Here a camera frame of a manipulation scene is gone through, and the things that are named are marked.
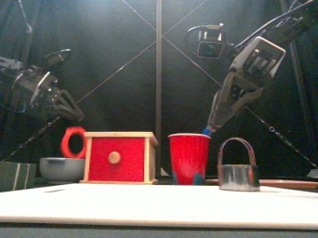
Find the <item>round knob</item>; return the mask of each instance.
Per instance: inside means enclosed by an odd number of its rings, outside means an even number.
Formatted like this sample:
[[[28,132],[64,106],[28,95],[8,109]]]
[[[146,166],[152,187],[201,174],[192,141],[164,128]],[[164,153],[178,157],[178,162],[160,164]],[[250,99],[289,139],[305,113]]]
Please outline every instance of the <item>round knob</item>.
[[[111,164],[116,164],[120,161],[120,153],[119,152],[111,152],[108,154],[108,161]]]

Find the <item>cup rim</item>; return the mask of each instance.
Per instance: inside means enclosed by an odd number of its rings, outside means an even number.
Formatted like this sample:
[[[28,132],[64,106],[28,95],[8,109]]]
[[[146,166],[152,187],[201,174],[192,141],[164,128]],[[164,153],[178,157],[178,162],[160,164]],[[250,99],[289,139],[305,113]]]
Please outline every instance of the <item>cup rim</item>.
[[[184,137],[186,136],[198,136],[198,137],[205,137],[205,138],[211,139],[207,135],[199,134],[199,133],[175,133],[175,134],[168,135],[168,138],[176,137],[176,136],[184,136]]]

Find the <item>black curtain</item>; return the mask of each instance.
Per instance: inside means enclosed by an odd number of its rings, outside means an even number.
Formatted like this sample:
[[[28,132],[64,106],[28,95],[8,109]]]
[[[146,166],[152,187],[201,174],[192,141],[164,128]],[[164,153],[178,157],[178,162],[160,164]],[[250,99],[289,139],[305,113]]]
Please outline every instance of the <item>black curtain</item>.
[[[47,156],[62,156],[60,141],[68,126],[87,131],[151,131],[156,121],[156,54],[162,62],[162,131],[160,165],[170,173],[168,134],[202,133],[214,94],[221,89],[231,61],[201,59],[186,47],[186,31],[198,25],[225,24],[227,40],[238,44],[262,24],[282,13],[279,1],[266,0],[164,0],[162,8],[162,52],[156,52],[155,0],[23,0],[27,21],[33,27],[28,65],[42,64],[42,56],[72,49],[72,57],[52,74],[59,88],[70,91],[84,112],[80,122],[60,119],[20,150],[11,161],[39,163]],[[0,56],[20,60],[24,55],[27,26],[19,1],[0,6]],[[231,137],[249,140],[255,148],[263,177],[303,177],[311,165],[270,132],[271,126],[293,146],[317,161],[317,145],[306,128],[317,135],[317,28],[297,40],[297,52],[305,77],[309,115],[302,108],[293,70],[290,49],[271,87],[250,106],[213,135],[209,175],[217,175],[217,154],[222,142]],[[16,111],[23,103],[12,103],[19,95],[1,80],[1,104]],[[9,112],[1,107],[1,157],[27,141],[54,118]],[[247,153],[229,144],[229,163],[247,163]]]

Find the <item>red cup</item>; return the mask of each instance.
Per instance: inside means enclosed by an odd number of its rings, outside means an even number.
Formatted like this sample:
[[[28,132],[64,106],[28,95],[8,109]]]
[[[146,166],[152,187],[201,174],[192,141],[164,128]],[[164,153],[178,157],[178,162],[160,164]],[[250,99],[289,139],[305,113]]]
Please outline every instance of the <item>red cup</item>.
[[[209,157],[210,137],[178,133],[168,136],[172,184],[202,185]]]

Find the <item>metal pitcher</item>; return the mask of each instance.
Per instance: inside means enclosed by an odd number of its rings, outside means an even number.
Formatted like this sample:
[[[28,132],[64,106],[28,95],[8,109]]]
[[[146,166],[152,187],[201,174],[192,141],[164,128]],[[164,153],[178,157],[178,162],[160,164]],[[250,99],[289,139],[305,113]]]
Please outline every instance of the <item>metal pitcher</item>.
[[[223,165],[222,164],[223,147],[230,140],[237,140],[245,145],[249,151],[249,157],[250,157],[249,165]],[[259,191],[258,167],[257,167],[254,148],[250,145],[250,143],[242,138],[230,138],[221,145],[219,156],[218,156],[218,178],[219,178],[221,190],[247,191],[247,192]]]

